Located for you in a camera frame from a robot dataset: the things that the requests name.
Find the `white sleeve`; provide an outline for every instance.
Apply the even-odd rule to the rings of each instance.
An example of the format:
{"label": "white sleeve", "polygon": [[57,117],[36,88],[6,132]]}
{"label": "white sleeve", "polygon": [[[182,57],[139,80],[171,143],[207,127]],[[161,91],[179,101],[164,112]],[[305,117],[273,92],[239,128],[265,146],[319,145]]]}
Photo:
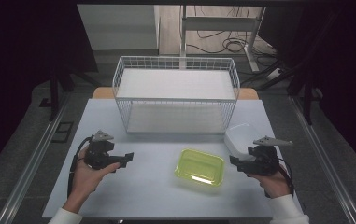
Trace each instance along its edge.
{"label": "white sleeve", "polygon": [[308,224],[309,218],[304,215],[293,201],[291,194],[271,199],[269,202],[273,213],[270,224]]}
{"label": "white sleeve", "polygon": [[82,216],[60,208],[49,224],[79,224]]}

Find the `person's arm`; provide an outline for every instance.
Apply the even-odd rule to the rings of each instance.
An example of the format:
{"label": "person's arm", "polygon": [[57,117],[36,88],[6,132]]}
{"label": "person's arm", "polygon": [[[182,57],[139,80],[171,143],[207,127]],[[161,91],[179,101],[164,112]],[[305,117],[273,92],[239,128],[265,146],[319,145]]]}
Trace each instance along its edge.
{"label": "person's arm", "polygon": [[79,209],[88,199],[90,194],[102,181],[103,177],[120,167],[120,164],[113,163],[102,170],[94,170],[84,163],[84,155],[87,148],[80,151],[73,178],[72,191],[64,206],[52,218],[49,224],[78,224],[82,216],[78,214]]}
{"label": "person's arm", "polygon": [[308,224],[309,218],[294,203],[285,177],[280,172],[271,176],[248,175],[256,178],[270,195],[269,205],[273,214],[270,224]]}

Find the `yellow-green plastic container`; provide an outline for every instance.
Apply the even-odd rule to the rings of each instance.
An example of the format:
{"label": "yellow-green plastic container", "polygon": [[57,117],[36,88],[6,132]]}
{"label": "yellow-green plastic container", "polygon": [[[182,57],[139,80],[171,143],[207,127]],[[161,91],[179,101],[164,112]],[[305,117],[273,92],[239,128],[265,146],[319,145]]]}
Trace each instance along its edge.
{"label": "yellow-green plastic container", "polygon": [[219,186],[223,180],[224,160],[202,151],[183,149],[175,175],[210,186]]}

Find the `wire basket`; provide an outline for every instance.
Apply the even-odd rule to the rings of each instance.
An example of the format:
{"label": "wire basket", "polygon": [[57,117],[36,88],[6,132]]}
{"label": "wire basket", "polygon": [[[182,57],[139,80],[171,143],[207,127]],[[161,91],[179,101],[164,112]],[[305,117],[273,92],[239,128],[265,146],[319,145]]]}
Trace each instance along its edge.
{"label": "wire basket", "polygon": [[128,133],[224,133],[239,79],[233,59],[121,57],[113,93]]}

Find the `white table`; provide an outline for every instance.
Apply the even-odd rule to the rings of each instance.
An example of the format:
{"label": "white table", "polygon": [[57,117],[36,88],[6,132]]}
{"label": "white table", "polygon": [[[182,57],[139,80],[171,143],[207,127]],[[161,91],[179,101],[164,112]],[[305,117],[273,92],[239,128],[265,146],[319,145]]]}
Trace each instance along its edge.
{"label": "white table", "polygon": [[[274,137],[260,100],[239,100],[230,126],[251,124]],[[85,217],[110,219],[175,219],[270,217],[259,182],[229,162],[223,135],[127,135],[114,100],[89,100],[43,217],[53,217],[66,199],[71,160],[81,141],[103,130],[115,137],[113,155],[134,152],[134,160],[107,175],[83,205]],[[174,176],[182,149],[194,148],[224,158],[221,186],[211,187]]]}

